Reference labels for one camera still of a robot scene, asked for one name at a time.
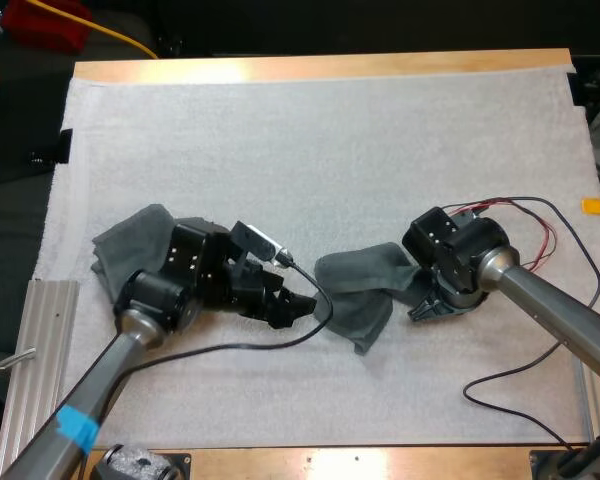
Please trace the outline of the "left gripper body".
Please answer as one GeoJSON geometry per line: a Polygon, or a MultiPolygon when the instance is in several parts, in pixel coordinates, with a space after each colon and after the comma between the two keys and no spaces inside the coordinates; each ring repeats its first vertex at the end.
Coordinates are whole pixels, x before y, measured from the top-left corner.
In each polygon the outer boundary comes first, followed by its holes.
{"type": "Polygon", "coordinates": [[[260,321],[271,321],[283,286],[282,276],[252,260],[228,264],[223,310],[260,321]]]}

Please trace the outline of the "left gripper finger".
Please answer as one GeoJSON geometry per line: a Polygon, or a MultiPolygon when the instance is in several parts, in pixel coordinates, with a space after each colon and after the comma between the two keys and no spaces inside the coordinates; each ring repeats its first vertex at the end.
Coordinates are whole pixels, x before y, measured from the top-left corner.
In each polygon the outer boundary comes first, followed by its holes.
{"type": "Polygon", "coordinates": [[[282,288],[278,301],[286,314],[312,314],[316,300],[313,297],[294,293],[287,288],[282,288]]]}
{"type": "Polygon", "coordinates": [[[290,328],[300,316],[296,309],[273,309],[268,312],[268,325],[276,330],[290,328]]]}

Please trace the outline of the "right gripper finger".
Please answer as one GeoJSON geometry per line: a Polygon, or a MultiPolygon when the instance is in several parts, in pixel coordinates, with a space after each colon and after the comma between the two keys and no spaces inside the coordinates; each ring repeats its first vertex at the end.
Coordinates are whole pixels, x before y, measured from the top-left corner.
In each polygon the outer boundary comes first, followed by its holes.
{"type": "Polygon", "coordinates": [[[413,322],[435,319],[444,315],[444,304],[436,296],[426,296],[408,315],[413,322]]]}

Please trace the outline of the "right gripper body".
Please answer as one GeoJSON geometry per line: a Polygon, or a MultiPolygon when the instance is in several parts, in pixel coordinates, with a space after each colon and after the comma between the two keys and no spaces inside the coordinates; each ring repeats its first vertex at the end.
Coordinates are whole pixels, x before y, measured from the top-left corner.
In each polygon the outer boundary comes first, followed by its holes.
{"type": "Polygon", "coordinates": [[[436,296],[440,299],[444,304],[443,316],[462,315],[471,312],[488,297],[488,294],[482,290],[460,291],[456,289],[437,270],[421,268],[419,271],[419,286],[424,291],[422,299],[426,296],[436,296]]]}

